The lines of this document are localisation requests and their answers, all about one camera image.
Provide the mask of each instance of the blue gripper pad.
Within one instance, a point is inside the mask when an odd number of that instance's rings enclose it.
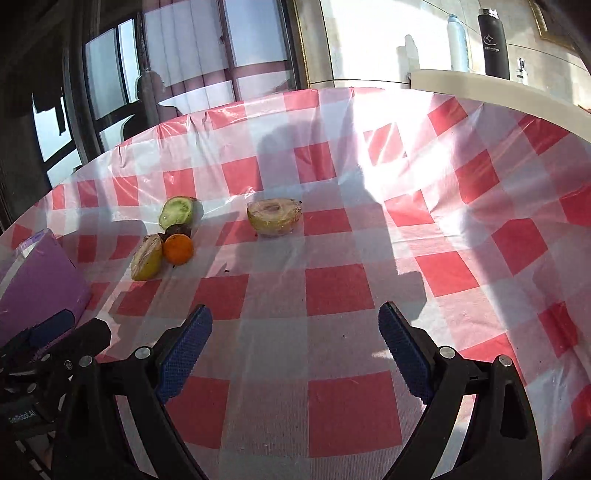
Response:
[[[431,366],[410,333],[412,327],[393,303],[380,307],[378,326],[410,393],[428,405],[433,399]]]
[[[62,310],[31,329],[29,345],[40,349],[74,328],[75,318],[70,310]]]
[[[181,326],[183,331],[160,365],[156,396],[162,405],[181,393],[212,332],[212,326],[212,313],[205,306],[199,306]]]

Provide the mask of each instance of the white counter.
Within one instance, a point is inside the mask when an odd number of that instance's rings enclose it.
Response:
[[[411,88],[507,106],[552,122],[591,142],[591,114],[572,103],[517,82],[448,70],[415,70]]]

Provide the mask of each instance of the red and white checkered tablecloth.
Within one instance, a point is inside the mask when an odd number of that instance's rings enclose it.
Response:
[[[181,194],[200,200],[194,258],[133,282],[133,252]],[[295,232],[255,236],[246,206],[264,197],[303,201]],[[387,300],[438,345],[516,360],[545,478],[591,417],[591,145],[538,118],[413,90],[234,103],[91,162],[2,253],[46,226],[92,284],[107,358],[211,308],[167,404],[211,479],[382,478],[421,415],[378,332]]]

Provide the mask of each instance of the halved fruit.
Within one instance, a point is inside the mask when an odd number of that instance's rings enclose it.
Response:
[[[191,197],[169,198],[164,207],[158,223],[164,230],[176,223],[191,223],[193,220],[193,200]]]
[[[162,240],[159,235],[148,235],[131,260],[131,278],[135,281],[155,277],[162,263]]]
[[[246,213],[252,227],[266,236],[285,235],[301,216],[301,202],[293,199],[268,199],[251,203]]]

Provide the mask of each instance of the water bottle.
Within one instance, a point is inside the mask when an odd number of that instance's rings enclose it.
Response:
[[[481,8],[478,15],[486,74],[509,80],[509,55],[503,23],[496,10]]]
[[[466,30],[460,19],[450,15],[447,19],[447,38],[449,39],[449,53],[452,58],[452,70],[455,72],[469,72],[468,43]]]

